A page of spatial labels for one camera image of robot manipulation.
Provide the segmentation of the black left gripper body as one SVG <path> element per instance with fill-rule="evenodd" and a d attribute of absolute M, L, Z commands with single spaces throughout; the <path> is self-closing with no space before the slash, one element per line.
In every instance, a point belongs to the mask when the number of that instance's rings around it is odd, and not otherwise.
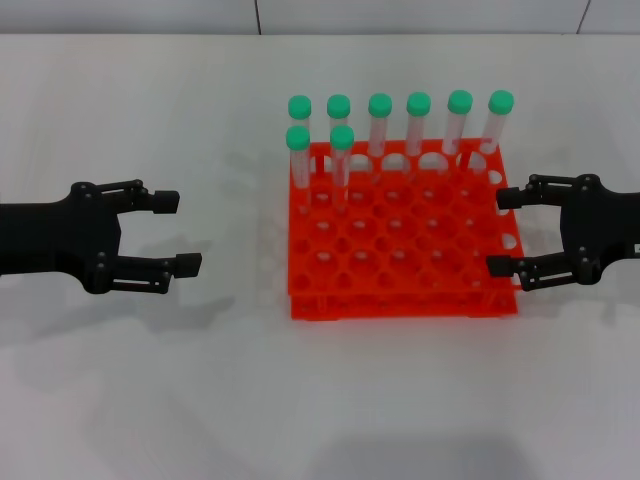
<path fill-rule="evenodd" d="M 92 294 L 111 290 L 120 226 L 104 188 L 75 183 L 51 203 L 1 205 L 1 273 L 60 272 Z"/>

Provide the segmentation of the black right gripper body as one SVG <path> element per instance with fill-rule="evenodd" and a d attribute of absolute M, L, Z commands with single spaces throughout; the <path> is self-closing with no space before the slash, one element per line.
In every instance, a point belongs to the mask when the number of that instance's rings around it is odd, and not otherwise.
<path fill-rule="evenodd" d="M 561 206 L 560 232 L 575 281 L 597 283 L 612 263 L 639 257 L 639 194 L 581 175 Z"/>

